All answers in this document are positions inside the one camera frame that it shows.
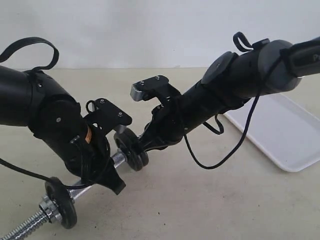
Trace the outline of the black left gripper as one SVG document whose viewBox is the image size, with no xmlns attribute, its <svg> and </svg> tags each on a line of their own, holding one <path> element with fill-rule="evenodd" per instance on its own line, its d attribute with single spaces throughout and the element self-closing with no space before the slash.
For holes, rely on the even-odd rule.
<svg viewBox="0 0 320 240">
<path fill-rule="evenodd" d="M 62 159 L 67 170 L 84 183 L 98 183 L 116 195 L 126 187 L 114 167 L 108 140 L 86 120 L 48 121 L 46 144 Z"/>
</svg>

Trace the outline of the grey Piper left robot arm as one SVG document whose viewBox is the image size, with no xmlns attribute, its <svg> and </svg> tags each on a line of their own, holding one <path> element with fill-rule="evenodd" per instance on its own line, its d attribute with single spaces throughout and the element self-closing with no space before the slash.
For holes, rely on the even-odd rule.
<svg viewBox="0 0 320 240">
<path fill-rule="evenodd" d="M 125 182 L 110 156 L 107 134 L 121 125 L 118 109 L 104 98 L 82 115 L 81 105 L 43 71 L 0 69 L 0 123 L 27 127 L 83 184 L 99 184 L 119 194 Z"/>
</svg>

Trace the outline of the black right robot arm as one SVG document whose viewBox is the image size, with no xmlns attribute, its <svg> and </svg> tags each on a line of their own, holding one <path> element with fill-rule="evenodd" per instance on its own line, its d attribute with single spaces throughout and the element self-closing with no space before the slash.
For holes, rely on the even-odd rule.
<svg viewBox="0 0 320 240">
<path fill-rule="evenodd" d="M 318 38 L 296 44 L 263 39 L 239 49 L 240 54 L 222 54 L 185 93 L 163 75 L 132 86 L 130 94 L 135 101 L 157 98 L 160 102 L 139 137 L 143 151 L 176 145 L 210 118 L 242 108 L 256 96 L 292 91 L 303 77 L 320 71 Z"/>
</svg>

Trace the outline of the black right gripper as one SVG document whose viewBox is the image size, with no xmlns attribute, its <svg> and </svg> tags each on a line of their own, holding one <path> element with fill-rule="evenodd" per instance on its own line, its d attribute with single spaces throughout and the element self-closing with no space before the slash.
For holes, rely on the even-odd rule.
<svg viewBox="0 0 320 240">
<path fill-rule="evenodd" d="M 178 144 L 190 132 L 190 97 L 172 98 L 152 110 L 152 119 L 137 139 L 137 153 L 163 150 Z"/>
</svg>

